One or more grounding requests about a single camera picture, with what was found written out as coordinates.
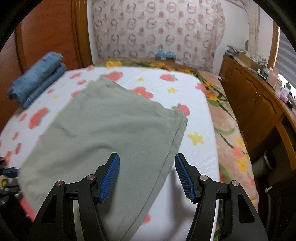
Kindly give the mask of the grey-green shorts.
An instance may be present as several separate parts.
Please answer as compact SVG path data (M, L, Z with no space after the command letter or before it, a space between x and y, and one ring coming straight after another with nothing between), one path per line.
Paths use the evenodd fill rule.
M99 211L110 240L130 240L163 188L187 122L182 111L109 79L90 82L21 165L23 194L38 211L56 181L79 181L118 153L118 177Z

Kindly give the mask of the floral brown blanket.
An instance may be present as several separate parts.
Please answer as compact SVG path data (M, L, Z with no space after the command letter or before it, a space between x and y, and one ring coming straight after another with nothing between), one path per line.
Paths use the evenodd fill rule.
M101 60L124 88L188 119L180 152L215 181L237 180L253 205L259 202L254 175L236 117L217 75L165 61ZM133 240L185 240L196 206L185 197L172 169Z

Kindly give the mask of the white strawberry flower sheet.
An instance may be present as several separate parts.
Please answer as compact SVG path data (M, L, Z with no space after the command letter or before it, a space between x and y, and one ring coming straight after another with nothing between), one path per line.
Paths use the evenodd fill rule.
M185 240L196 206L175 169L177 153L218 180L211 114L198 78L161 69L94 67L66 72L1 133L1 156L20 168L37 212L58 180L76 182L120 156L99 205L110 240Z

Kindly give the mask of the wooden sideboard cabinet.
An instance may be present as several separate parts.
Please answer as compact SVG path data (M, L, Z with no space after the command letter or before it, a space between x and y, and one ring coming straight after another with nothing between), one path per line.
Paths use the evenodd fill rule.
M264 80L233 58L223 56L219 74L248 152L257 153L271 132L277 131L294 171L295 114Z

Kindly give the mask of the folded blue jeans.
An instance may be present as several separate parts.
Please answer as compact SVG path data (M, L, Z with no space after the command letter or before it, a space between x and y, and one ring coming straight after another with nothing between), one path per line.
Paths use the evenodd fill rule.
M16 100L19 106L27 109L65 73L66 65L62 60L62 54L48 52L21 77L12 82L7 92L8 99Z

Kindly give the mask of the pink bottle on sideboard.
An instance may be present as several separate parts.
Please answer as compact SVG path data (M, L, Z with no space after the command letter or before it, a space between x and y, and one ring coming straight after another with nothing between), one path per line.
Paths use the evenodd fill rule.
M274 88L274 86L276 85L276 83L278 81L278 74L279 74L279 70L278 69L276 69L275 67L269 68L268 77L267 77L267 83L272 88Z

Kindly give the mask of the cardboard box on sideboard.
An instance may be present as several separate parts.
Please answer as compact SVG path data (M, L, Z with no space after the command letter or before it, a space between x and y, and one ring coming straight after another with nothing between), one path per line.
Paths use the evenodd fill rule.
M243 63L246 67L251 68L255 71L262 68L262 65L256 63L251 58L249 58L245 53L240 52L236 58Z

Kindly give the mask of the brown louvered wardrobe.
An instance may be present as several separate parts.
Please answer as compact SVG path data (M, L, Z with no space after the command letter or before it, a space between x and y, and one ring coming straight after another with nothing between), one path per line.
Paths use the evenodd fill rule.
M17 109L11 83L49 51L68 70L92 64L87 1L1 1L1 128Z

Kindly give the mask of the grey zebra window blind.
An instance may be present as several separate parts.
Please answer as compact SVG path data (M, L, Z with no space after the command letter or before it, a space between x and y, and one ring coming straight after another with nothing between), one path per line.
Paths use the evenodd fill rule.
M295 50L288 38L280 29L279 44L275 67L280 71L280 74L292 85L295 86Z

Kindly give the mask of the cardboard box with blue cloth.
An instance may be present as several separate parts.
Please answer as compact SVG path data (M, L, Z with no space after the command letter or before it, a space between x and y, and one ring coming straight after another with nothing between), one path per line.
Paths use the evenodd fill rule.
M175 62L176 61L176 55L173 52L167 52L165 53L162 49L158 49L155 55L156 61L169 61L169 62Z

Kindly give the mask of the pink circle pattern curtain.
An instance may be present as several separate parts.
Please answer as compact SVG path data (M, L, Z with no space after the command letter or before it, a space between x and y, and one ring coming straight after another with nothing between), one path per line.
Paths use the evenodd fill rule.
M93 1L92 21L100 59L154 60L162 49L209 72L225 31L220 1Z

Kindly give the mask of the beige tied window curtain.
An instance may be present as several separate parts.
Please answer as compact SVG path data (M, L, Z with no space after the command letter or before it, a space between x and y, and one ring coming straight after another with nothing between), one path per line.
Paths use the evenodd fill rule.
M248 15L248 24L249 24L248 51L257 54L258 36L259 36L259 29L260 29L259 5L255 1L245 1L245 9Z

